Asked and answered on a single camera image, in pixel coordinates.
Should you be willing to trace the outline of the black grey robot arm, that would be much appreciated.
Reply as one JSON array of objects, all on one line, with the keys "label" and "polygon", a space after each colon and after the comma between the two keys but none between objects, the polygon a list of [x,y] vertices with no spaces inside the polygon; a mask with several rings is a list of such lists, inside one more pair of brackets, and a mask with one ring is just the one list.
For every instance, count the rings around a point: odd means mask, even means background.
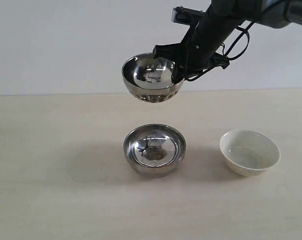
[{"label": "black grey robot arm", "polygon": [[155,59],[174,62],[172,81],[195,81],[210,70],[227,68],[229,53],[254,24],[281,29],[302,25],[302,0],[213,0],[206,11],[177,6],[172,22],[188,25],[180,43],[156,45]]}]

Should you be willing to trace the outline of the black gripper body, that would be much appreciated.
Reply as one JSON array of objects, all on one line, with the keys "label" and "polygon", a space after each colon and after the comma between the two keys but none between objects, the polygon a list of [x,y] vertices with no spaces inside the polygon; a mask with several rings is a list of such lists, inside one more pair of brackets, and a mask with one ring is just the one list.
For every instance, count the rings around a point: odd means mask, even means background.
[{"label": "black gripper body", "polygon": [[233,15],[218,15],[210,5],[187,37],[185,75],[197,75],[214,67],[228,67],[229,60],[216,54],[216,50],[241,22],[241,18]]}]

